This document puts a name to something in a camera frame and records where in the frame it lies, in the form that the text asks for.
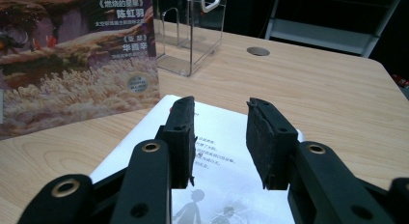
book cover illustration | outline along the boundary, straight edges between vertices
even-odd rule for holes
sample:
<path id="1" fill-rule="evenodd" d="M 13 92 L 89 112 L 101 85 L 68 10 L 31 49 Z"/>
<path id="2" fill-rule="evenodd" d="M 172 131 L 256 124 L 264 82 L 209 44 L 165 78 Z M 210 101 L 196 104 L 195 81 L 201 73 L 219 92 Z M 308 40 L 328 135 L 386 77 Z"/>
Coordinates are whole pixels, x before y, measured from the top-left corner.
<path id="1" fill-rule="evenodd" d="M 151 0 L 0 0 L 0 139 L 159 101 Z"/>

white handle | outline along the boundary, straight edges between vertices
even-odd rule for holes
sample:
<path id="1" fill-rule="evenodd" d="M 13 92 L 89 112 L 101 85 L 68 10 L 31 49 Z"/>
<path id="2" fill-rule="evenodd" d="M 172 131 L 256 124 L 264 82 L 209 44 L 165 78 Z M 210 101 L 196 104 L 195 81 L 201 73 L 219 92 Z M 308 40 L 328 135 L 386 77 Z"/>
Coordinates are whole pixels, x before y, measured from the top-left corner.
<path id="1" fill-rule="evenodd" d="M 208 13 L 210 11 L 212 11 L 213 9 L 215 9 L 217 6 L 219 6 L 220 4 L 220 0 L 214 0 L 213 3 L 209 4 L 209 5 L 205 5 L 205 0 L 202 0 L 202 10 L 205 13 Z"/>

transparent acrylic box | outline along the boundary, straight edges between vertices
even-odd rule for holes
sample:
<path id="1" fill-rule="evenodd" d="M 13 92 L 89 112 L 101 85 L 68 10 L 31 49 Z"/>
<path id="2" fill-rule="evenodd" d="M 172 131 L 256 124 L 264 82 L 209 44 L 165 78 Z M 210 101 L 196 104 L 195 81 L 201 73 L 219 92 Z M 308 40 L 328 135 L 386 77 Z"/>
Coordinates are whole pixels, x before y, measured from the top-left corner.
<path id="1" fill-rule="evenodd" d="M 190 76 L 221 43 L 226 0 L 152 0 L 161 69 Z"/>

dark background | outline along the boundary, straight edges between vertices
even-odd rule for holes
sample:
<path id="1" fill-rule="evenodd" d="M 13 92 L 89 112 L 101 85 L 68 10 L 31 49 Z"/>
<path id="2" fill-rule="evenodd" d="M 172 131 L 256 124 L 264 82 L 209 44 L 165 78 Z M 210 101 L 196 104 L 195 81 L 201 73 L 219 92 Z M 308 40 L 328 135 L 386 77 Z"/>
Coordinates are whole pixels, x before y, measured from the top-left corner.
<path id="1" fill-rule="evenodd" d="M 371 32 L 392 0 L 280 0 L 277 16 L 354 32 Z M 224 31 L 264 38 L 274 0 L 228 0 Z M 369 58 L 409 79 L 409 0 L 401 0 Z"/>

drawing of a person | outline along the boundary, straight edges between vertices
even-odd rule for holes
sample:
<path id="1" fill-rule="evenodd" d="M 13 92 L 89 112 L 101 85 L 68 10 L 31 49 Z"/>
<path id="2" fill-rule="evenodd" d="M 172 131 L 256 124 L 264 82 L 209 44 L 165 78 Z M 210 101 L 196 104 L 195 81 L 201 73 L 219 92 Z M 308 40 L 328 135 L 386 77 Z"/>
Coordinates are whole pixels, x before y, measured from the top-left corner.
<path id="1" fill-rule="evenodd" d="M 202 201 L 204 197 L 205 193 L 200 189 L 192 191 L 191 198 L 193 202 L 184 205 L 184 207 L 174 216 L 173 220 L 175 221 L 180 217 L 177 224 L 193 224 L 196 217 L 196 223 L 202 223 L 201 214 L 196 203 Z"/>
<path id="2" fill-rule="evenodd" d="M 225 207 L 223 215 L 219 215 L 211 221 L 211 224 L 230 224 L 229 219 L 234 215 L 233 207 Z"/>

